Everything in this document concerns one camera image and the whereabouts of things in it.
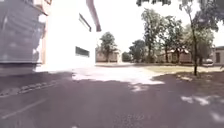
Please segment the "lawn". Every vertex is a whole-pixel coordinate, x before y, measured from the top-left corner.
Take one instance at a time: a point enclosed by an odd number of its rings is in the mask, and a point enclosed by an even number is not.
[[[224,96],[224,71],[220,67],[198,67],[197,77],[193,75],[193,66],[147,66],[146,69],[194,82],[199,93]]]
[[[162,74],[175,74],[179,72],[193,72],[193,66],[148,66],[146,69]],[[220,67],[198,67],[199,72],[217,72]]]

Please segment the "road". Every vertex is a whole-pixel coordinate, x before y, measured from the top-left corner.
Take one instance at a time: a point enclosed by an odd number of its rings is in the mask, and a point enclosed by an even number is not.
[[[0,78],[1,128],[223,128],[224,100],[135,67]]]

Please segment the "tree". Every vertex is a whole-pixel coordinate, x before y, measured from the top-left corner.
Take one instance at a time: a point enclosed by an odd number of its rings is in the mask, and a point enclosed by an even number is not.
[[[131,55],[128,52],[122,53],[122,61],[123,62],[130,62],[131,61]]]
[[[154,44],[156,43],[157,36],[160,32],[160,22],[161,22],[161,16],[156,13],[154,10],[145,9],[142,13],[142,20],[144,23],[145,28],[145,42],[148,46],[148,62],[152,62],[152,48],[154,47]]]
[[[136,40],[132,43],[133,45],[129,47],[130,54],[136,62],[142,62],[145,59],[145,42],[143,40]]]
[[[149,2],[150,0],[137,0],[136,4],[141,6],[142,2]],[[194,42],[194,75],[197,75],[197,38],[195,35],[195,31],[203,30],[203,29],[212,29],[218,31],[217,23],[219,21],[224,22],[224,16],[219,9],[216,0],[197,0],[200,4],[200,11],[198,11],[193,17],[191,15],[192,12],[192,4],[195,0],[181,0],[182,4],[179,5],[180,10],[184,9],[189,16],[191,31]],[[171,0],[152,0],[152,4],[157,2],[162,2],[162,4],[171,4]]]
[[[115,44],[115,38],[110,32],[106,32],[103,34],[103,36],[100,38],[102,40],[101,43],[101,52],[106,57],[106,61],[110,61],[110,54],[112,54],[114,51],[117,50],[117,45]]]
[[[195,36],[198,41],[197,44],[197,58],[199,58],[199,65],[202,65],[203,59],[209,58],[212,50],[214,34],[211,29],[196,30]],[[188,46],[189,51],[192,55],[195,55],[193,48],[193,35],[190,25],[188,25],[184,30],[183,41]]]
[[[182,48],[182,26],[181,20],[176,20],[173,16],[166,16],[161,22],[159,38],[163,40],[162,46],[165,51],[166,63],[168,63],[168,50],[175,50],[177,62],[179,62],[180,49]]]

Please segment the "house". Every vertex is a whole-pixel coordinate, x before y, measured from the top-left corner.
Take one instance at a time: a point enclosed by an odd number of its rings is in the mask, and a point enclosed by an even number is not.
[[[213,48],[212,60],[214,65],[224,65],[224,46]]]
[[[161,54],[157,55],[156,61],[157,62],[166,62],[166,54],[164,51]],[[174,50],[168,51],[168,62],[169,63],[177,62],[177,54]],[[191,54],[189,53],[189,51],[182,50],[180,52],[179,62],[180,63],[192,63],[192,57],[191,57]]]
[[[95,64],[101,31],[93,0],[0,1],[0,63],[47,70]]]
[[[96,52],[96,62],[107,62],[107,58],[102,52]],[[109,62],[122,62],[121,51],[117,50],[109,55]]]

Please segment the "white sky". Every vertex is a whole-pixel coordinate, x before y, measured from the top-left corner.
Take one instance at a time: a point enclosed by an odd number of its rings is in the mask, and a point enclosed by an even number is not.
[[[143,39],[144,27],[141,20],[141,13],[144,8],[154,9],[163,16],[173,15],[181,19],[183,25],[189,23],[189,18],[184,11],[179,10],[178,0],[170,6],[161,4],[150,5],[145,3],[142,7],[136,5],[136,0],[95,0],[98,17],[101,23],[102,32],[99,37],[107,31],[110,31],[115,37],[115,43],[122,51],[128,51],[129,46],[137,39]],[[222,34],[224,27],[221,27],[218,33],[215,33],[214,44],[222,45]]]

